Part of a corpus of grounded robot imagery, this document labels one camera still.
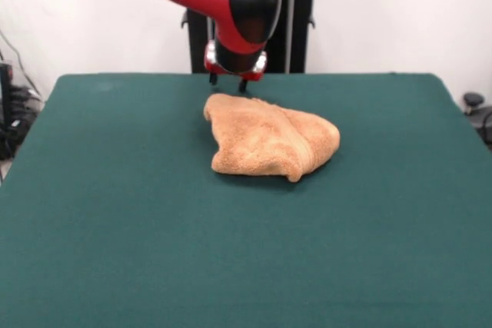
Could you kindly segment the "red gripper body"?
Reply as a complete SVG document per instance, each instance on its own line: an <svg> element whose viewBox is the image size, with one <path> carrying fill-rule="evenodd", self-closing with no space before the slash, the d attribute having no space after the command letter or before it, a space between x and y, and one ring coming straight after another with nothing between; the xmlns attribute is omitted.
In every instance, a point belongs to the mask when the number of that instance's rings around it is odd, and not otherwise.
<svg viewBox="0 0 492 328"><path fill-rule="evenodd" d="M258 57L254 67L250 71L235 73L235 75L240 76L241 79L245 78L248 81L259 81L266 70L267 67L267 53L263 51ZM216 58L216 49L215 42L209 41L204 49L204 67L210 72L216 73L219 75L232 75L232 72L226 71L223 67L221 67Z"/></svg>

